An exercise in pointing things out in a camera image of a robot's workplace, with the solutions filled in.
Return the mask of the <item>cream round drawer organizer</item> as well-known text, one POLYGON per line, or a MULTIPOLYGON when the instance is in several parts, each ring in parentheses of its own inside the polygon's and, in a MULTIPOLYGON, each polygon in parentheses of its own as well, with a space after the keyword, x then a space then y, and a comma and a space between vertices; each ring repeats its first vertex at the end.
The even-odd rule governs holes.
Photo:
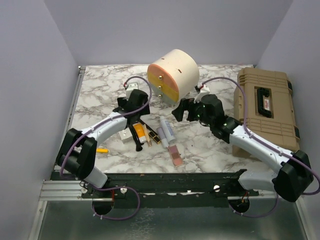
POLYGON ((147 68, 147 80, 154 94, 167 105, 176 105, 199 82, 195 60, 180 49, 173 49, 147 68))

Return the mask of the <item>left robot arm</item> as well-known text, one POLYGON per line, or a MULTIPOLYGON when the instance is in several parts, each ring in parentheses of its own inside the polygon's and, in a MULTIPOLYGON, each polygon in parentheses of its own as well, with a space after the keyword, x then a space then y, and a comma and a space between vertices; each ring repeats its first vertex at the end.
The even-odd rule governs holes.
POLYGON ((118 107, 108 117, 83 130, 71 128, 65 134, 56 164, 78 179, 93 185, 97 196, 106 197, 111 190, 108 177, 95 167, 96 149, 111 136, 132 128, 141 116, 150 114, 149 96, 134 89, 129 98, 119 97, 118 107))

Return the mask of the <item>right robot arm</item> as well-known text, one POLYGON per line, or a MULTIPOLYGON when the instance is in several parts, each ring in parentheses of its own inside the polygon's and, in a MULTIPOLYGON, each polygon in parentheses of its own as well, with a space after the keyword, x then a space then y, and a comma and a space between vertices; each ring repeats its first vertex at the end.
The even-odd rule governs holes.
POLYGON ((284 200, 295 202, 313 182, 309 157, 304 151, 292 152, 248 130, 243 123, 225 114, 216 95, 207 94, 200 101, 183 98, 171 113, 181 122, 185 112, 189 122, 197 121, 209 127, 216 138, 245 150, 273 170, 274 174, 265 175, 243 173, 229 184, 234 195, 261 189, 275 191, 284 200))

